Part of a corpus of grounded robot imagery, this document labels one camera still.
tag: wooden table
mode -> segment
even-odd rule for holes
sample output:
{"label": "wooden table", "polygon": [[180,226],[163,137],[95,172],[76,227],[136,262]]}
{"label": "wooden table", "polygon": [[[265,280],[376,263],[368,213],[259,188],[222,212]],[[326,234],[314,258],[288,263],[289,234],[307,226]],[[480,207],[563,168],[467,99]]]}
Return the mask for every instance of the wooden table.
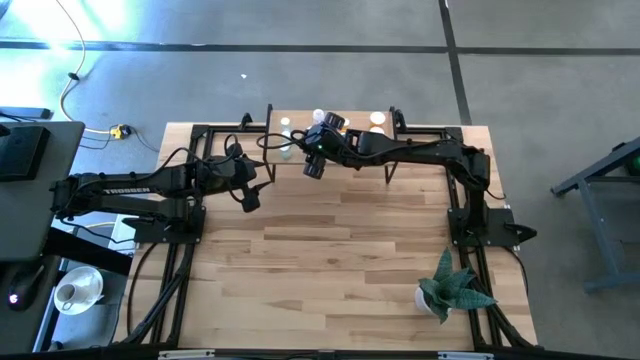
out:
{"label": "wooden table", "polygon": [[[167,124],[159,163],[188,145],[192,125]],[[466,144],[491,156],[490,190],[502,194],[489,129],[462,129]],[[215,154],[222,154],[224,136],[216,135]],[[256,137],[239,134],[246,153],[261,159]],[[173,163],[184,159],[176,156]],[[260,172],[254,183],[267,178]],[[260,201],[260,209],[245,214],[226,194],[205,199],[207,222],[191,270],[180,347],[473,348],[466,311],[454,310],[439,325],[413,302],[417,280],[433,275],[444,248],[457,251],[450,245],[442,167],[400,164],[386,185],[382,167],[359,172],[327,167],[318,181],[303,176],[301,165],[278,165],[276,183],[261,191]],[[136,253],[131,274],[145,248]],[[158,296],[166,250],[157,246],[143,266],[134,324]],[[499,305],[522,336],[536,343],[519,264],[504,249],[486,248],[486,253]],[[125,335],[126,294],[115,340]],[[168,308],[164,334],[173,304]],[[480,320],[489,341],[484,311]]]}

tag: white cylinder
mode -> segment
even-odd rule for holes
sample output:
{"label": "white cylinder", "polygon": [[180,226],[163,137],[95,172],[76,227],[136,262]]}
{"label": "white cylinder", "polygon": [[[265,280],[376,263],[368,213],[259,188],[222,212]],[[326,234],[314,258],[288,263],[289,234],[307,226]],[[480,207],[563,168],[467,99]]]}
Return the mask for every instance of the white cylinder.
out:
{"label": "white cylinder", "polygon": [[313,110],[313,124],[320,124],[324,121],[324,111],[322,109]]}
{"label": "white cylinder", "polygon": [[384,135],[384,129],[379,126],[374,126],[369,131]]}
{"label": "white cylinder", "polygon": [[291,131],[291,120],[289,118],[280,119],[280,128],[282,131]]}
{"label": "white cylinder", "polygon": [[[282,132],[282,135],[284,135],[284,136],[286,136],[286,137],[290,138],[290,137],[291,137],[291,132],[290,132],[290,131],[285,130],[285,131],[283,131],[283,132]],[[290,142],[289,140],[287,140],[287,139],[283,139],[283,142],[282,142],[282,143],[283,143],[283,144],[288,144],[289,142]],[[289,158],[291,157],[291,145],[287,145],[287,146],[283,146],[283,147],[281,147],[281,148],[280,148],[280,155],[282,155],[282,158],[283,158],[284,160],[289,159]]]}
{"label": "white cylinder", "polygon": [[369,116],[369,120],[371,120],[372,123],[376,124],[376,125],[382,125],[384,124],[384,121],[386,120],[386,117],[384,116],[384,114],[380,111],[376,111],[371,113],[371,116]]}

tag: plant leaf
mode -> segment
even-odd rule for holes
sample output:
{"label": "plant leaf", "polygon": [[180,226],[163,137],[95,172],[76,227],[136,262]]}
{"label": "plant leaf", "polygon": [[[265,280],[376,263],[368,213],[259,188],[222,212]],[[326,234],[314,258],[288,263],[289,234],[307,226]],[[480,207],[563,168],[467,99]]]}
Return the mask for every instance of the plant leaf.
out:
{"label": "plant leaf", "polygon": [[456,309],[478,309],[495,304],[496,299],[487,295],[481,294],[471,289],[461,289],[456,297],[455,306]]}
{"label": "plant leaf", "polygon": [[451,307],[455,306],[458,293],[465,288],[474,275],[469,274],[469,269],[462,269],[444,279],[436,289],[438,298]]}
{"label": "plant leaf", "polygon": [[449,307],[447,305],[436,304],[432,301],[431,305],[429,305],[429,309],[431,309],[431,311],[440,318],[440,324],[447,321],[447,318],[449,318]]}
{"label": "plant leaf", "polygon": [[436,288],[438,287],[438,282],[433,279],[420,279],[418,280],[420,283],[420,289],[424,291],[425,294],[431,296],[432,299],[436,298]]}
{"label": "plant leaf", "polygon": [[445,248],[442,252],[442,256],[440,256],[438,269],[436,270],[435,275],[433,275],[433,280],[438,282],[443,281],[444,279],[451,276],[452,272],[453,260],[451,259],[451,251],[449,251],[449,248]]}
{"label": "plant leaf", "polygon": [[464,268],[442,280],[438,290],[444,291],[448,293],[448,295],[455,295],[458,293],[458,290],[467,287],[467,284],[473,277],[473,274],[469,274],[469,268]]}

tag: small white object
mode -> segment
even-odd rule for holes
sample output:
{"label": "small white object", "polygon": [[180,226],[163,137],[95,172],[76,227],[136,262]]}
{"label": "small white object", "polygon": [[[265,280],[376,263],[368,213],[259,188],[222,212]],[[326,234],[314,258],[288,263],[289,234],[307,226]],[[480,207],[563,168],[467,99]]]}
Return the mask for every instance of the small white object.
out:
{"label": "small white object", "polygon": [[[429,308],[429,305],[427,305],[427,302],[424,300],[424,291],[422,291],[419,286],[414,294],[414,300],[416,302],[416,307],[418,308],[418,310],[427,314],[433,314],[433,311],[431,311],[431,308]],[[449,308],[447,310],[447,313],[451,314],[451,310],[452,309]]]}
{"label": "small white object", "polygon": [[374,126],[369,131],[384,135],[384,129],[379,126]]}
{"label": "small white object", "polygon": [[[286,136],[286,137],[291,137],[291,132],[285,130],[285,131],[282,132],[282,135]],[[282,143],[283,144],[287,144],[289,142],[290,142],[289,140],[284,140]],[[291,157],[291,145],[281,147],[280,148],[280,155],[282,155],[282,158],[284,160],[289,159]]]}
{"label": "small white object", "polygon": [[313,110],[313,124],[320,124],[324,121],[324,111],[322,109]]}
{"label": "small white object", "polygon": [[371,122],[376,125],[382,125],[384,124],[384,121],[387,120],[387,118],[380,111],[376,111],[371,113],[371,116],[369,116],[369,120],[371,120]]}
{"label": "small white object", "polygon": [[280,119],[280,128],[282,131],[290,132],[291,131],[291,120],[289,118]]}
{"label": "small white object", "polygon": [[53,302],[65,315],[78,315],[102,299],[102,274],[91,267],[81,266],[65,275],[58,283]]}

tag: cable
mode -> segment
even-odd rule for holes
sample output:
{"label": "cable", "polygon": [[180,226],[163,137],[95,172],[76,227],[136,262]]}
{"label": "cable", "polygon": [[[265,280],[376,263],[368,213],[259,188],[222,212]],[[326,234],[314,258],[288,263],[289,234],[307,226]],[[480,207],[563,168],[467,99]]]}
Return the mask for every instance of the cable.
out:
{"label": "cable", "polygon": [[229,180],[225,181],[227,184],[227,188],[229,189],[229,195],[235,200],[237,203],[242,204],[242,200],[233,193],[233,189],[231,187],[231,182]]}
{"label": "cable", "polygon": [[492,198],[496,199],[496,200],[506,200],[507,199],[507,194],[505,194],[504,192],[502,193],[502,197],[498,197],[495,196],[491,193],[491,191],[489,191],[489,189],[485,190],[487,192],[487,194],[489,194],[489,196],[491,196]]}
{"label": "cable", "polygon": [[[293,137],[294,134],[303,134],[305,135],[304,137],[300,138],[300,139],[296,139]],[[276,137],[281,137],[285,140],[289,140],[288,143],[284,143],[284,144],[280,144],[280,145],[273,145],[273,146],[267,146],[265,144],[260,143],[261,140],[268,138],[269,136],[276,136]],[[266,149],[266,150],[274,150],[274,149],[280,149],[283,147],[287,147],[287,146],[291,146],[291,145],[298,145],[299,142],[303,141],[304,139],[306,139],[307,137],[309,137],[311,135],[306,135],[305,132],[300,131],[300,130],[293,130],[291,132],[291,137],[286,136],[286,135],[282,135],[279,133],[268,133],[268,134],[264,134],[261,136],[258,136],[258,138],[256,139],[256,145],[261,148],[261,149]]]}
{"label": "cable", "polygon": [[67,225],[67,226],[73,226],[73,227],[80,228],[80,229],[82,229],[82,230],[84,230],[84,231],[88,232],[88,233],[89,233],[89,234],[91,234],[91,235],[94,235],[94,236],[97,236],[97,237],[101,237],[101,238],[103,238],[103,239],[107,239],[107,240],[113,241],[113,242],[115,242],[116,244],[118,244],[118,242],[116,242],[115,240],[113,240],[110,236],[106,236],[106,235],[98,234],[97,232],[93,232],[93,231],[89,230],[89,228],[87,228],[86,226],[83,226],[83,225],[80,225],[80,224],[73,224],[73,223],[70,223],[70,222],[65,221],[64,219],[60,219],[60,222],[61,222],[61,223],[63,223],[63,224],[65,224],[65,225]]}
{"label": "cable", "polygon": [[[71,118],[71,116],[69,116],[69,114],[67,113],[67,110],[65,110],[64,108],[64,99],[67,97],[67,95],[71,91],[69,89],[69,87],[71,86],[71,83],[73,81],[80,81],[80,78],[78,77],[78,73],[82,69],[82,65],[84,65],[84,60],[87,57],[87,48],[84,43],[84,37],[82,36],[82,32],[80,31],[80,28],[78,27],[76,22],[73,20],[73,17],[71,17],[71,14],[69,14],[69,12],[62,5],[60,0],[56,0],[56,3],[58,3],[58,6],[60,6],[60,9],[64,11],[65,15],[67,15],[67,18],[69,18],[69,21],[71,22],[73,27],[76,29],[76,33],[78,33],[78,37],[80,38],[80,43],[82,44],[82,58],[80,59],[80,63],[78,64],[74,72],[70,72],[67,74],[67,76],[69,76],[69,81],[67,82],[67,85],[65,85],[64,89],[60,93],[60,100],[59,100],[60,110],[62,111],[62,114],[64,115],[64,117],[67,118],[67,121],[74,121],[73,118]],[[94,133],[94,134],[111,134],[110,130],[95,130],[91,128],[85,128],[84,131]]]}
{"label": "cable", "polygon": [[142,269],[142,265],[147,260],[147,257],[149,257],[149,254],[151,254],[151,250],[153,250],[153,248],[155,248],[156,245],[158,245],[158,243],[151,244],[151,246],[149,246],[149,248],[144,252],[144,254],[142,254],[142,257],[140,258],[140,262],[136,267],[136,271],[133,273],[133,278],[131,279],[131,287],[129,288],[129,301],[127,301],[127,336],[131,335],[131,323],[132,323],[132,320],[131,320],[132,305],[131,304],[133,303],[133,291],[135,289],[136,282],[138,281],[138,276],[140,275],[140,270]]}
{"label": "cable", "polygon": [[84,227],[87,228],[87,229],[93,229],[93,228],[103,227],[103,226],[114,226],[115,224],[116,224],[115,221],[107,221],[107,222],[103,222],[103,223],[85,225]]}
{"label": "cable", "polygon": [[240,142],[240,141],[238,140],[238,135],[236,135],[236,134],[234,134],[234,133],[231,133],[231,134],[227,135],[227,137],[226,137],[226,138],[224,138],[224,153],[225,153],[226,155],[229,155],[229,154],[227,154],[227,147],[228,147],[228,146],[227,146],[227,142],[229,142],[229,139],[230,139],[230,138],[232,138],[232,137],[233,137],[234,144],[237,144],[238,142]]}
{"label": "cable", "polygon": [[138,131],[138,129],[134,128],[133,126],[129,125],[129,128],[131,128],[131,131],[133,131],[133,133],[136,135],[136,137],[138,138],[138,141],[140,141],[140,144],[142,144],[142,146],[146,147],[147,149],[155,152],[155,153],[159,153],[160,150],[156,149],[155,147],[149,145],[149,143],[146,140],[143,140],[144,138],[142,137],[142,135],[140,135],[140,132]]}
{"label": "cable", "polygon": [[518,261],[518,264],[520,264],[520,269],[522,270],[522,279],[524,280],[524,289],[527,292],[527,296],[529,296],[529,279],[527,278],[527,270],[524,268],[524,263],[522,262],[518,254],[515,253],[515,251],[511,250],[507,246],[503,246],[502,248],[507,250],[507,252],[510,253],[516,259],[516,261]]}
{"label": "cable", "polygon": [[13,121],[17,121],[17,122],[23,122],[23,121],[29,121],[29,122],[36,122],[36,120],[33,119],[27,119],[21,116],[13,116],[13,115],[7,115],[7,114],[3,114],[0,113],[1,117],[7,118],[9,120],[13,120]]}
{"label": "cable", "polygon": [[65,221],[64,219],[60,219],[60,222],[62,224],[65,224],[67,226],[73,226],[79,229],[82,229],[86,232],[88,232],[91,235],[97,236],[97,237],[101,237],[103,239],[108,239],[110,241],[112,241],[114,244],[122,244],[123,242],[127,242],[127,241],[131,241],[133,239],[126,239],[126,240],[114,240],[112,237],[110,236],[106,236],[106,235],[102,235],[102,234],[98,234],[97,232],[91,231],[89,229],[91,228],[96,228],[96,227],[101,227],[101,226],[108,226],[108,225],[115,225],[115,222],[104,222],[104,223],[97,223],[97,224],[91,224],[91,225],[80,225],[80,224],[74,224],[74,223],[70,223],[68,221]]}

